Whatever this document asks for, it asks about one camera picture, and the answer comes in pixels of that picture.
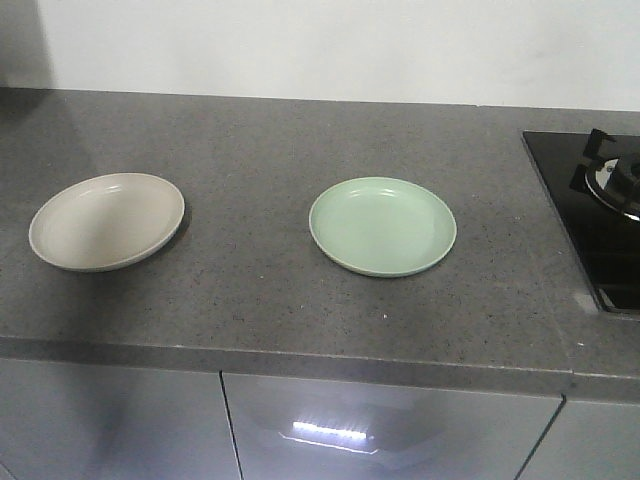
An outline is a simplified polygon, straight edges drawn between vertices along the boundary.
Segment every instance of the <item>black glass cooktop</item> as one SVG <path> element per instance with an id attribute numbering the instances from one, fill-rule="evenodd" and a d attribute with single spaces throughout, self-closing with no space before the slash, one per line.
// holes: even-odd
<path id="1" fill-rule="evenodd" d="M 600 306 L 640 313 L 640 222 L 603 205 L 581 185 L 578 173 L 592 164 L 583 156 L 589 133 L 524 132 L 524 139 Z M 640 153 L 640 136 L 612 139 L 603 142 L 603 157 Z"/>

